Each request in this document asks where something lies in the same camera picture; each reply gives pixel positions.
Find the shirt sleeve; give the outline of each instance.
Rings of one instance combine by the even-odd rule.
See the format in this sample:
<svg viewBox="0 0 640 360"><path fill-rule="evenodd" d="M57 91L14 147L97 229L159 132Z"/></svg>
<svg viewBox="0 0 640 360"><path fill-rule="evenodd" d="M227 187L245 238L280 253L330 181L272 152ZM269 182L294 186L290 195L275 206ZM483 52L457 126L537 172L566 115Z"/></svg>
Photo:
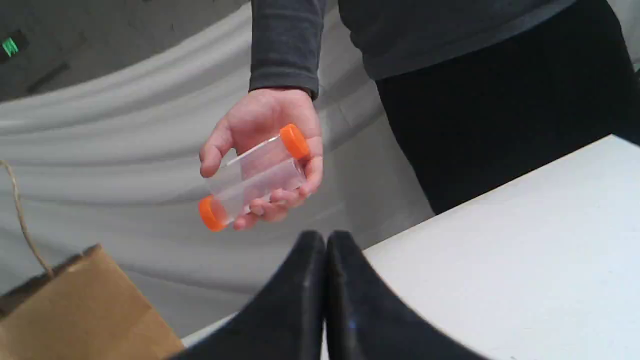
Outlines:
<svg viewBox="0 0 640 360"><path fill-rule="evenodd" d="M252 0L250 90L302 88L318 96L326 0Z"/></svg>

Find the person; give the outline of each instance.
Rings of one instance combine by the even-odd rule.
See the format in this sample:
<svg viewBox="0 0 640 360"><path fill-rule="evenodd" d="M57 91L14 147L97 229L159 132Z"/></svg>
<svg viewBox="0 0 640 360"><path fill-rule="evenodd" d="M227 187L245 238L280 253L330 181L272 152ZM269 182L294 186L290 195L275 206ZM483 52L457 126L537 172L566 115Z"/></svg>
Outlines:
<svg viewBox="0 0 640 360"><path fill-rule="evenodd" d="M321 184L312 101L325 1L252 1L250 92L217 123L200 172L212 176L231 148L242 153L287 123L312 157L306 184L252 203L236 229L283 219ZM435 213L609 133L639 142L639 90L606 0L339 0L339 9Z"/></svg>

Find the orange cap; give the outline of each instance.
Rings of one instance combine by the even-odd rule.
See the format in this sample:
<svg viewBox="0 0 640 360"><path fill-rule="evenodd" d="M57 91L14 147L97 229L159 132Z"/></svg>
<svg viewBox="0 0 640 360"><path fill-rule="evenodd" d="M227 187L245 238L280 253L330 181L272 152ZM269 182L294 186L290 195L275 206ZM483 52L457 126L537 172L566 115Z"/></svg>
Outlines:
<svg viewBox="0 0 640 360"><path fill-rule="evenodd" d="M294 125L289 124L280 129L280 138L294 159L300 160L309 157L309 145L307 139Z"/></svg>
<svg viewBox="0 0 640 360"><path fill-rule="evenodd" d="M211 231L218 232L227 227L225 222L227 219L227 212L225 211L225 208L213 198L213 196L207 196L202 199L198 208L200 210L202 222L204 222Z"/></svg>

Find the white curtain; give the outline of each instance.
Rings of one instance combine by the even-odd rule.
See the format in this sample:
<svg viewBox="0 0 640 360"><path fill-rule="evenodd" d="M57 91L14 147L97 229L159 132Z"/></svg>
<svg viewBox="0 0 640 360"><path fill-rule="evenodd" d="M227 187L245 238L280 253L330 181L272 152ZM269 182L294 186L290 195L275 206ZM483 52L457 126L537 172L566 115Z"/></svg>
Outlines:
<svg viewBox="0 0 640 360"><path fill-rule="evenodd" d="M638 2L618 1L637 54ZM336 150L326 158L321 193L283 224L210 233L196 210L206 194L197 154L246 93L250 40L244 6L135 66L0 104L0 158L14 167L44 256L57 263L101 242L181 335L241 306L300 230L346 228L367 246L430 215L333 10L316 106L327 146ZM0 291L39 271L0 174Z"/></svg>

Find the green light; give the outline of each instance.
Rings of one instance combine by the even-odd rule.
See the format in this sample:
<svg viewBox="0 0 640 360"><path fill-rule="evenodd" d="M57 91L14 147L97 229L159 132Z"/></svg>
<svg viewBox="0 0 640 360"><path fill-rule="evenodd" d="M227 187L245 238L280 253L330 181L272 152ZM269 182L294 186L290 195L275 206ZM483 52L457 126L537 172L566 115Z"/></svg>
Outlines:
<svg viewBox="0 0 640 360"><path fill-rule="evenodd" d="M4 49L4 51L9 57L12 57L13 55L18 53L18 46L15 45L15 42L13 42L12 38L8 38L5 41L3 41L2 48Z"/></svg>

